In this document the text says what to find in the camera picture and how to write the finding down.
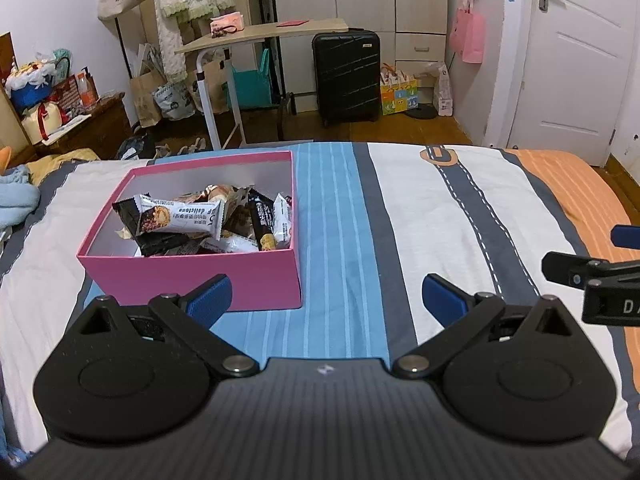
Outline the white plastic bag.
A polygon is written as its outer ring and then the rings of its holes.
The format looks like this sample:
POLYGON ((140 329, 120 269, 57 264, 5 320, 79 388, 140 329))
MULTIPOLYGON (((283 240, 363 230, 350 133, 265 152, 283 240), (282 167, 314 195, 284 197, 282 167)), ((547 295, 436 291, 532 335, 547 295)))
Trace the white plastic bag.
POLYGON ((439 64, 437 67, 433 105, 439 116, 451 117, 454 114, 454 99, 452 98, 450 75, 445 63, 439 64))

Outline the white door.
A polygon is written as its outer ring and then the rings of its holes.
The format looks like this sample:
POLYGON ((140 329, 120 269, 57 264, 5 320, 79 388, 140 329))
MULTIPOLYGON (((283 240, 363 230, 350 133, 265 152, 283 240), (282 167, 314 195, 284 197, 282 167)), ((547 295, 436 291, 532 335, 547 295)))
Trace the white door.
POLYGON ((634 53, 637 2, 532 0, 509 148, 605 161, 634 53))

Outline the black tofu snack packet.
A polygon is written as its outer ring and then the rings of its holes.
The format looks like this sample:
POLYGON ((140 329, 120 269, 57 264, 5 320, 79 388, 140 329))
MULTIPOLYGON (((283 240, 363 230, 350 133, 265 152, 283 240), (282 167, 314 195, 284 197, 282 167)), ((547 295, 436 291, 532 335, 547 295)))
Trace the black tofu snack packet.
POLYGON ((258 248, 260 250, 276 250, 277 242, 272 232, 273 201, 251 188, 248 192, 247 208, 250 211, 258 248))

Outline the colourful gift box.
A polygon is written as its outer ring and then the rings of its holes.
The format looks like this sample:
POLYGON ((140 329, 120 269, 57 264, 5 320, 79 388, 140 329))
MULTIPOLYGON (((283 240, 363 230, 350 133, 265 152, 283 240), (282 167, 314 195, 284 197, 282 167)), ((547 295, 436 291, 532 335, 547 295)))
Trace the colourful gift box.
POLYGON ((395 66, 383 63, 380 96, 384 116, 416 110, 419 107, 418 81, 395 66))

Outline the black suitcase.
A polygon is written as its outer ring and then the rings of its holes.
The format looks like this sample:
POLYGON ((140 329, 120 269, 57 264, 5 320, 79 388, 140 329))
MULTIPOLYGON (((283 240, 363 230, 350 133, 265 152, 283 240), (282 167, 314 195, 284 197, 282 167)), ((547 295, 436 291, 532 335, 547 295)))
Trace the black suitcase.
POLYGON ((322 125, 375 122, 380 117, 381 43, 376 32, 350 28, 311 41, 322 125))

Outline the brown paper bag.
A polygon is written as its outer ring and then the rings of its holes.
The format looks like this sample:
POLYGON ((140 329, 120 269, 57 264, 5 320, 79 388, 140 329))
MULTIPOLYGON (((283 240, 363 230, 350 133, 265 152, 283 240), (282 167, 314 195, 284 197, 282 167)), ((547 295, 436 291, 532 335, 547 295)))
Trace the brown paper bag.
POLYGON ((153 92, 164 84, 165 79, 156 68, 130 80, 132 100, 142 128, 154 127, 162 119, 153 92))

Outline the pink hanging gift bag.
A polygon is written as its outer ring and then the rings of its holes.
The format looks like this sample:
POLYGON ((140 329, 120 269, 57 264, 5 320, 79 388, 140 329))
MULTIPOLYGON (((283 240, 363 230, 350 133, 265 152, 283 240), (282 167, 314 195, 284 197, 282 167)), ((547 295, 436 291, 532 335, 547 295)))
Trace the pink hanging gift bag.
POLYGON ((485 56, 486 18, 475 11, 474 3, 475 0, 459 0, 449 47, 461 62, 480 65, 485 56))

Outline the dark wooden nightstand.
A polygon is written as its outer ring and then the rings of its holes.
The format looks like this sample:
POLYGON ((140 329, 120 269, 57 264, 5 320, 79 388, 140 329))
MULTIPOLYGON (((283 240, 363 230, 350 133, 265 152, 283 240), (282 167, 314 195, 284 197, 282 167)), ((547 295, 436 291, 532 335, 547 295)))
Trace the dark wooden nightstand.
POLYGON ((124 105, 124 92, 104 96, 90 117, 51 145, 32 145, 8 97, 1 91, 1 146, 12 148, 10 167, 48 155, 90 148, 100 159, 114 159, 120 144, 132 136, 124 105))

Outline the pink pouch on desk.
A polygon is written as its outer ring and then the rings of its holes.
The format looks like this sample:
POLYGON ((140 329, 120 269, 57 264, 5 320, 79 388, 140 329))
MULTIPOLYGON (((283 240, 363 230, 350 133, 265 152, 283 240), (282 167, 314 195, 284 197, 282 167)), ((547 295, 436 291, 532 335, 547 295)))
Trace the pink pouch on desk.
POLYGON ((244 16, 239 11, 216 16, 216 18, 212 18, 209 22, 210 34, 213 37, 221 37, 235 34, 236 32, 242 32, 244 28, 244 16))

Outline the large noodle snack bag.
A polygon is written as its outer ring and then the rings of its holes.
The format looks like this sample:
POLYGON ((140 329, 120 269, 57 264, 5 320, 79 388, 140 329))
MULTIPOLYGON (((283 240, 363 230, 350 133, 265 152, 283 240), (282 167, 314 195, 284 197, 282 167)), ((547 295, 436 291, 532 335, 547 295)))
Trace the large noodle snack bag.
POLYGON ((222 200, 226 205, 228 214, 232 214, 237 206, 246 203, 250 188, 237 188, 230 184, 211 184, 207 185, 203 191, 186 193, 175 198, 176 202, 195 204, 195 203, 213 203, 216 200, 222 200))

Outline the white snack bar wrapper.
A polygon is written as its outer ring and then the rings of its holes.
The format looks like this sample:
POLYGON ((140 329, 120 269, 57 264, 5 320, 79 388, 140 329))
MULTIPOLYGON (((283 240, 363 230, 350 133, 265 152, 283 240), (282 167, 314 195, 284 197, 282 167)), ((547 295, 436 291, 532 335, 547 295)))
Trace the white snack bar wrapper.
POLYGON ((224 222, 224 201, 183 203, 135 195, 140 217, 138 234, 174 233, 219 238, 224 222))

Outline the striped bed cover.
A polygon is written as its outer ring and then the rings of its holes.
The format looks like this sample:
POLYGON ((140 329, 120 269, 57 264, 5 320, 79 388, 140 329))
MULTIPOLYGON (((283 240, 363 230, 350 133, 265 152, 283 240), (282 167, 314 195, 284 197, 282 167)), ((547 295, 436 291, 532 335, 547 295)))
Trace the striped bed cover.
MULTIPOLYGON (((134 162, 68 162, 40 184, 38 207, 1 256, 1 447, 47 441, 32 398, 43 362, 101 289, 78 250, 134 162)), ((615 193, 578 157, 472 146, 311 143, 285 152, 294 180, 296 309, 225 314, 213 327, 259 362, 394 360, 440 331, 422 301, 436 273, 468 292, 517 304, 582 292, 548 282, 541 261, 568 252, 638 258, 613 245, 628 222, 615 193)))

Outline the teal tote bag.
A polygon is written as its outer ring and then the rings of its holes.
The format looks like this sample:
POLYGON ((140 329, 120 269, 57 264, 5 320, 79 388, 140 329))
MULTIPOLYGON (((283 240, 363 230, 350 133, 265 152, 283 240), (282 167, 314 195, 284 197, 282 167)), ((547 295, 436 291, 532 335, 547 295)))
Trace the teal tote bag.
POLYGON ((236 97, 241 110, 272 107, 270 51, 262 50, 257 70, 232 70, 236 97))

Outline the pink cardboard box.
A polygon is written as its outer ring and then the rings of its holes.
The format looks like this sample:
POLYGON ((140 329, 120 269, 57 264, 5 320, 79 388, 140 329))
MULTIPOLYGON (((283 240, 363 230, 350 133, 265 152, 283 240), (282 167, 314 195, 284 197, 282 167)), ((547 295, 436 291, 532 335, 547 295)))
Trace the pink cardboard box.
POLYGON ((239 150, 130 170, 96 216, 77 258, 102 292, 121 304, 145 304, 162 292, 185 294, 216 274, 232 284, 233 311, 297 309, 303 303, 297 234, 290 246, 254 254, 138 257, 137 245, 116 234, 112 203, 136 194, 177 197, 205 185, 254 185, 268 197, 295 195, 290 151, 239 150))

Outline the wooden rolling desk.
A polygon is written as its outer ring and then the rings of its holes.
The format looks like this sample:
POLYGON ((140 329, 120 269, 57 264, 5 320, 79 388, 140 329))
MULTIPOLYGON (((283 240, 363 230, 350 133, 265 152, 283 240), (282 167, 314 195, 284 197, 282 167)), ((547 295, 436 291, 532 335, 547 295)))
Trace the wooden rolling desk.
POLYGON ((246 145, 246 136, 242 122, 241 109, 236 95, 236 88, 232 70, 231 49, 237 44, 260 44, 262 41, 281 37, 312 36, 325 34, 326 32, 347 32, 348 26, 342 18, 326 18, 325 20, 310 20, 300 25, 285 25, 283 23, 266 23, 259 25, 247 25, 240 32, 232 32, 219 37, 203 36, 189 42, 186 46, 177 49, 177 53, 196 53, 196 84, 201 98, 203 115, 210 144, 214 151, 221 151, 228 146, 229 141, 236 132, 240 134, 240 145, 246 145), (206 75, 204 70, 204 58, 209 52, 221 51, 224 58, 221 61, 222 71, 229 90, 231 109, 234 125, 228 138, 221 142, 212 103, 209 99, 206 75))

